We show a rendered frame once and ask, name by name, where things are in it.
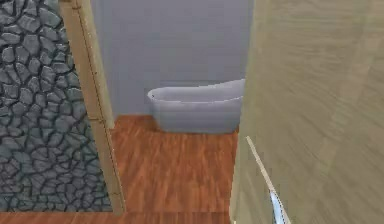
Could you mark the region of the white bathtub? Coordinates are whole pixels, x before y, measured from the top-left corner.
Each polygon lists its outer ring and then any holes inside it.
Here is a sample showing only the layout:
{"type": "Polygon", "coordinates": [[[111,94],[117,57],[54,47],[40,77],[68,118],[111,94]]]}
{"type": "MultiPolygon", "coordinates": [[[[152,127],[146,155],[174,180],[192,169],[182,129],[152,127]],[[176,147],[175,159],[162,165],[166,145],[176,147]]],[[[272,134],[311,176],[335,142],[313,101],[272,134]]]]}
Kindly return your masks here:
{"type": "Polygon", "coordinates": [[[245,79],[150,90],[151,115],[165,132],[224,134],[240,124],[245,79]]]}

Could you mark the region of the light wooden room door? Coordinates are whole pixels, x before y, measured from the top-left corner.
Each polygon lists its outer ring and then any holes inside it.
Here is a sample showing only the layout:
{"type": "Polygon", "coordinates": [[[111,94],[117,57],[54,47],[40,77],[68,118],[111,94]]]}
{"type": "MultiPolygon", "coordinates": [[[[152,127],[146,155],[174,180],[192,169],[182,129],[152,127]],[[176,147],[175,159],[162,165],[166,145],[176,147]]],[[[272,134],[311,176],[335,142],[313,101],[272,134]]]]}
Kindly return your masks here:
{"type": "Polygon", "coordinates": [[[384,0],[253,0],[230,224],[384,224],[384,0]]]}

